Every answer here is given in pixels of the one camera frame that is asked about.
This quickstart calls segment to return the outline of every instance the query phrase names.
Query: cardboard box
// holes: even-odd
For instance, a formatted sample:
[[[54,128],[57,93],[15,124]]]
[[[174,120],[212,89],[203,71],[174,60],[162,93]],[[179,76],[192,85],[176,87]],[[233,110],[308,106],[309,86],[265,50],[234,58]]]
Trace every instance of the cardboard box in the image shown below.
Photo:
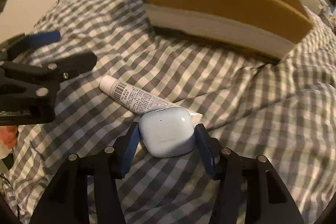
[[[159,30],[229,43],[245,54],[283,58],[312,28],[299,0],[143,0]]]

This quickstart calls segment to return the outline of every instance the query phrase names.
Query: black cable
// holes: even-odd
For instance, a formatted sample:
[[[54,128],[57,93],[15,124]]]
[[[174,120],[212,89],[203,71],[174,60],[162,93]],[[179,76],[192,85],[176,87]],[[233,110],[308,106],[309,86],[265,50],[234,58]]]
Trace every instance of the black cable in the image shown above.
[[[9,182],[9,180],[8,179],[6,179],[2,174],[0,174],[0,178],[2,178],[6,183],[8,183],[10,186],[11,186],[11,183]],[[16,204],[16,210],[17,210],[17,218],[19,218],[19,220],[20,220],[20,218],[21,218],[21,215],[20,215],[20,207],[19,207],[19,205],[18,204]]]

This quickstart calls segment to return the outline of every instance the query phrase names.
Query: metal pin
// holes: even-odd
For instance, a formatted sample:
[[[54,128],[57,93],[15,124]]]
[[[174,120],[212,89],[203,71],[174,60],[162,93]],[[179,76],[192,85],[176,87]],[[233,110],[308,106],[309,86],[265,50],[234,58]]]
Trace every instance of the metal pin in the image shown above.
[[[47,66],[48,69],[55,70],[57,69],[57,65],[55,63],[51,63]]]
[[[224,155],[230,155],[231,154],[231,149],[229,148],[223,148],[221,150],[221,152],[224,154]]]
[[[105,153],[111,154],[114,151],[114,148],[112,146],[108,146],[104,149]]]
[[[260,156],[258,156],[258,160],[261,161],[261,162],[266,162],[267,158],[264,155],[260,155]]]
[[[38,97],[43,97],[49,93],[49,90],[47,88],[39,88],[35,93]]]
[[[76,158],[77,158],[77,155],[76,155],[76,154],[71,154],[71,155],[68,157],[68,160],[74,161]]]
[[[67,72],[65,72],[63,75],[62,75],[63,79],[68,79],[69,78],[69,74]]]

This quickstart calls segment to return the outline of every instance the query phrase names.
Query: bed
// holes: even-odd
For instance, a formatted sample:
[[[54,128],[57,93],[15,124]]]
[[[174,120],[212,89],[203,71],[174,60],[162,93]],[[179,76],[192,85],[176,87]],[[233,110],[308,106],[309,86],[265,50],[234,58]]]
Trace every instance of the bed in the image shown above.
[[[223,146],[246,157],[264,154],[292,194],[305,223],[314,223],[336,192],[336,37],[310,13],[314,28],[277,66],[218,46],[156,36],[141,0],[58,0],[34,32],[59,29],[59,42],[28,52],[39,65],[92,50],[92,72],[61,84],[56,119],[20,126],[4,190],[28,223],[53,174],[70,153],[94,155],[125,134],[137,117],[102,93],[112,75],[202,113]],[[218,182],[197,149],[168,159],[142,143],[117,181],[127,223],[208,223]],[[96,223],[88,178],[90,222]]]

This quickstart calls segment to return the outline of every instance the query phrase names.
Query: white earbud case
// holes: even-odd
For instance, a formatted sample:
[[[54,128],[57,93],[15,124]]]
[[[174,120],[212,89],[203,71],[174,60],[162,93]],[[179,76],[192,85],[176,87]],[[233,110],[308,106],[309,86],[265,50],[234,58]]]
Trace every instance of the white earbud case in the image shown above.
[[[143,115],[139,130],[148,152],[157,158],[174,157],[194,149],[194,126],[182,107],[159,109]]]

